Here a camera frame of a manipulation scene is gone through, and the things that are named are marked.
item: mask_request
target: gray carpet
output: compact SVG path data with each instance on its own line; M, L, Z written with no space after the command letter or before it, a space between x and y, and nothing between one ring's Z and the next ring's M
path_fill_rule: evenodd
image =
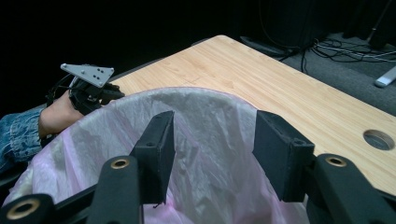
M344 39L341 34L331 34L328 35L328 38L356 45L368 45L366 40L361 40L357 37ZM332 49L321 50L334 54ZM381 49L381 51L394 50L396 50L396 48L392 45L386 45ZM393 62L370 60L371 62L376 63L339 63L334 62L329 58L322 58L314 53L312 49L309 49L305 52L305 55L300 53L281 62L302 71L303 56L305 63L304 73L336 88L339 91L343 91L368 105L372 105L396 116L396 81L392 82L385 88L378 88L374 85L377 78L381 77L388 72L389 69L396 66L396 62L394 62L395 54L389 55L388 58L385 56L381 58L392 60L393 57ZM351 61L347 56L337 57L337 60Z

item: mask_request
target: metal grommet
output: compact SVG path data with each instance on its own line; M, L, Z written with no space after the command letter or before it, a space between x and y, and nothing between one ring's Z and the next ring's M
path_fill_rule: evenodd
M40 201L38 199L27 199L25 201L17 203L11 209L9 209L9 211L7 212L7 218L11 220L16 220L27 217L31 213L33 213L39 205Z
M344 160L337 158L337 157L327 157L326 162L328 162L330 165L338 166L338 167L346 167L347 166L347 163Z
M126 159L119 159L111 162L111 168L113 169L122 169L129 165L129 161Z

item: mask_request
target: light wood surface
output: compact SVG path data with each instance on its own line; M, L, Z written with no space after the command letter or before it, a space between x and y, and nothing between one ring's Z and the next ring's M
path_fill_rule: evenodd
M380 150L367 130L396 141L396 117L218 35L112 81L125 94L163 87L204 87L228 92L276 113L315 147L352 160L377 189L396 195L396 149Z

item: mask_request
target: denim sleeve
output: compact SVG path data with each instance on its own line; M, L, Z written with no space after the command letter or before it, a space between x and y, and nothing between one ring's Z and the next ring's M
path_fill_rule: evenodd
M8 114L0 119L0 174L16 162L30 161L42 149L38 118L43 108Z

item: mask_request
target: white plastic bag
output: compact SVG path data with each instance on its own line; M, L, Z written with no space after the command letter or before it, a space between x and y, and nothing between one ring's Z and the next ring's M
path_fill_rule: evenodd
M93 111L34 157L5 203L30 193L58 203L96 184L105 161L128 155L168 110L176 156L167 204L145 205L146 223L309 223L302 203L278 200L252 154L257 109L201 88L143 91Z

